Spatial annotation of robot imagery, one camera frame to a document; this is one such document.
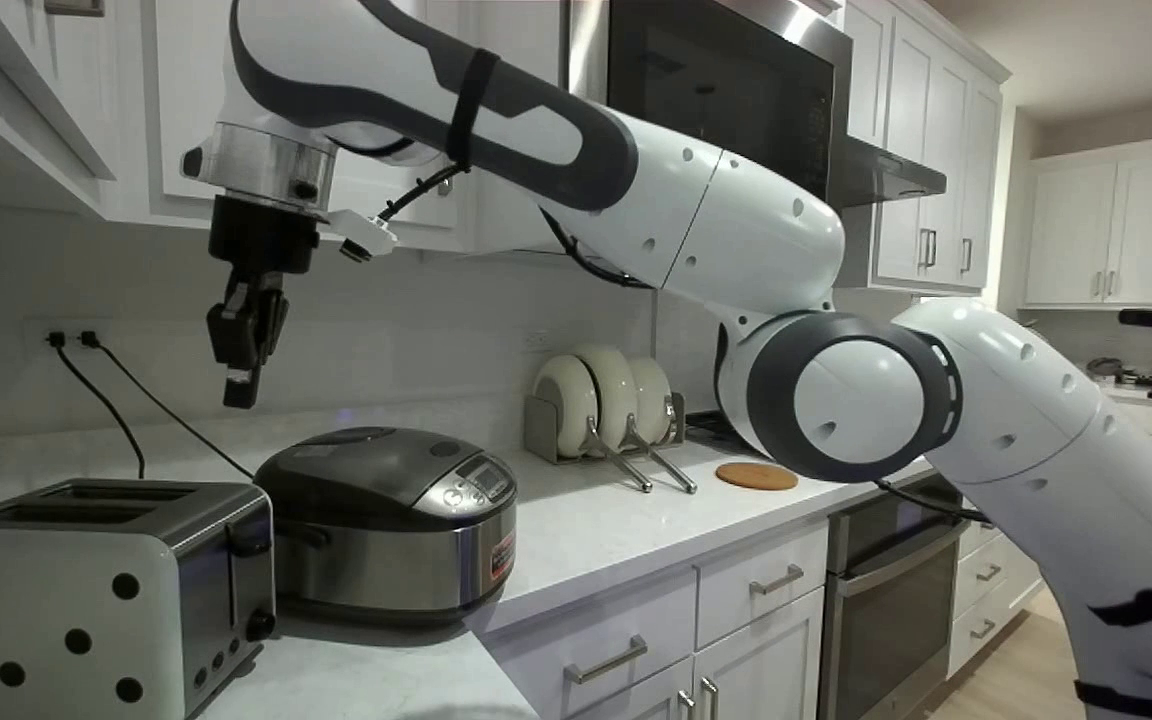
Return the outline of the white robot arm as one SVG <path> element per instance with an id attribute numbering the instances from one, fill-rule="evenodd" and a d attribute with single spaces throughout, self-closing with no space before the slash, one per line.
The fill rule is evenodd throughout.
<path id="1" fill-rule="evenodd" d="M 933 464 L 1039 566 L 1089 720 L 1152 720 L 1152 438 L 1046 336 L 973 296 L 926 296 L 888 325 L 839 310 L 845 219 L 817 191 L 394 0 L 228 0 L 223 75 L 186 173 L 216 191 L 208 250 L 233 266 L 208 306 L 233 408 L 255 398 L 281 279 L 325 231 L 362 261 L 397 247 L 383 219 L 330 205 L 331 160 L 432 146 L 711 310 L 730 330 L 716 398 L 751 450 L 817 481 Z"/>

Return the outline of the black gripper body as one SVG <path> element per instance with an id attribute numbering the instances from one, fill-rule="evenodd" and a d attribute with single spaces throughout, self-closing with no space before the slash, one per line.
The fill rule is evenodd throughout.
<path id="1" fill-rule="evenodd" d="M 246 314 L 281 300 L 284 279 L 309 272 L 316 242 L 312 216 L 221 197 L 208 231 L 208 250 L 228 264 L 221 306 Z"/>

